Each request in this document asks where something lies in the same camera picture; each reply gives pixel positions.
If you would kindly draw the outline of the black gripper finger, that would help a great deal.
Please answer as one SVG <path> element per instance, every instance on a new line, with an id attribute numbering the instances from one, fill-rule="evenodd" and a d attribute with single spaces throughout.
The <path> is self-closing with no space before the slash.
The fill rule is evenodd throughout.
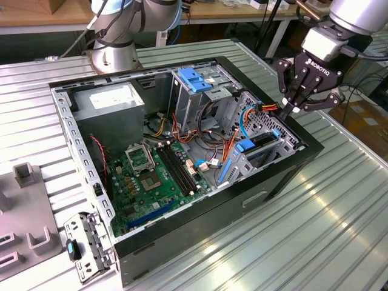
<path id="1" fill-rule="evenodd" d="M 298 90 L 306 78 L 306 67 L 295 65 L 293 58 L 281 59 L 277 63 L 279 91 L 284 94 L 284 108 L 279 117 L 288 117 L 294 108 L 299 108 Z"/>
<path id="2" fill-rule="evenodd" d="M 345 98 L 339 91 L 338 82 L 329 81 L 322 76 L 313 77 L 310 81 L 306 79 L 307 77 L 298 76 L 288 88 L 285 95 L 287 103 L 284 106 L 284 118 L 287 118 L 292 112 L 330 109 L 344 102 Z M 312 95 L 327 90 L 330 92 L 324 99 L 309 99 Z"/>

